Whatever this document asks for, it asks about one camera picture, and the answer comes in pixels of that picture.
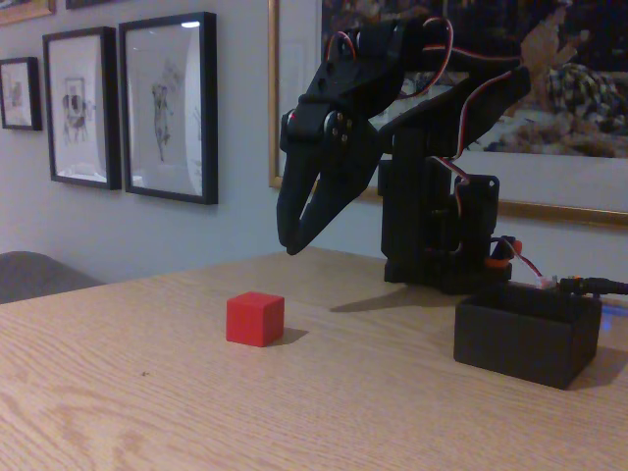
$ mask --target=orange part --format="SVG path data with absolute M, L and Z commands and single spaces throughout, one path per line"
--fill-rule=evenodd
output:
M 227 301 L 227 340 L 266 346 L 284 336 L 285 300 L 246 292 Z
M 487 266 L 487 268 L 499 268 L 499 269 L 505 269 L 509 263 L 510 263 L 510 260 L 508 260 L 507 258 L 504 258 L 503 260 L 496 260 L 495 258 L 487 258 L 484 261 L 484 264 Z

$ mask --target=white wall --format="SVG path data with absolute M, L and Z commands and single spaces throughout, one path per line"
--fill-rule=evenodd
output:
M 268 188 L 266 0 L 128 0 L 0 26 L 0 58 L 35 56 L 42 34 L 197 11 L 218 15 L 220 205 L 50 181 L 47 131 L 0 130 L 0 251 L 48 254 L 104 281 L 279 250 Z

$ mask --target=framed drawing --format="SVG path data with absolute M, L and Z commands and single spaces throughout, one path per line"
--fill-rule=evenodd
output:
M 216 16 L 120 25 L 127 191 L 218 203 Z
M 66 8 L 68 10 L 74 10 L 76 8 L 92 7 L 94 5 L 115 1 L 117 0 L 66 0 Z
M 55 0 L 0 0 L 0 25 L 55 13 Z
M 116 30 L 49 34 L 43 50 L 52 180 L 121 189 Z
M 449 18 L 456 33 L 482 25 L 522 44 L 531 93 L 459 161 L 500 179 L 500 215 L 628 227 L 628 36 L 621 33 L 628 5 L 621 2 L 269 0 L 270 185 L 282 182 L 281 115 L 314 77 L 330 35 L 429 16 Z M 402 91 L 431 76 L 408 74 Z M 394 102 L 371 123 L 378 128 L 464 77 L 446 73 L 426 96 Z M 379 200 L 376 187 L 377 175 L 363 197 Z
M 0 61 L 0 104 L 5 130 L 41 131 L 41 96 L 36 57 Z

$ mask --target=gold picture frame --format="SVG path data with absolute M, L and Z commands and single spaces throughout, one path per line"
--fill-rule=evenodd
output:
M 30 0 L 23 5 L 0 10 L 0 26 L 45 17 L 53 13 L 55 13 L 55 0 Z
M 269 186 L 282 187 L 280 176 L 280 0 L 268 0 L 268 109 L 269 109 Z M 377 189 L 369 186 L 363 201 L 381 202 Z M 602 228 L 628 229 L 628 212 L 556 206 L 551 204 L 501 201 L 499 215 L 506 218 L 534 219 L 554 223 L 576 223 Z

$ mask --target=gray chair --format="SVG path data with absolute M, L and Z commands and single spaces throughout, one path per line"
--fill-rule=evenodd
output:
M 40 253 L 0 254 L 0 304 L 101 285 Z

